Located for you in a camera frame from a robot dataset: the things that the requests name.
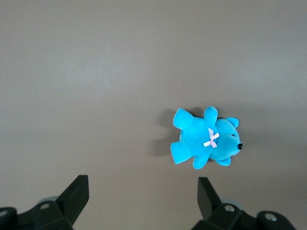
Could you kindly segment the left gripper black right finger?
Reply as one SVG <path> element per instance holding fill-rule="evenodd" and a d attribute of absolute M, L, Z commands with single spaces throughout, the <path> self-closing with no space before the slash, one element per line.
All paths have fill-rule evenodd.
<path fill-rule="evenodd" d="M 207 177 L 198 178 L 197 202 L 202 219 L 194 230 L 294 230 L 293 224 L 283 215 L 261 211 L 256 217 L 238 206 L 222 202 Z"/>

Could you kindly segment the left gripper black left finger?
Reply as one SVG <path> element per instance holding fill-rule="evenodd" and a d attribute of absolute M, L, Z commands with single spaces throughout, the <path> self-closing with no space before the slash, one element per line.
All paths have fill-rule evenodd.
<path fill-rule="evenodd" d="M 79 175 L 54 201 L 42 201 L 21 214 L 18 214 L 14 207 L 1 207 L 0 228 L 2 230 L 71 230 L 88 200 L 88 175 Z"/>

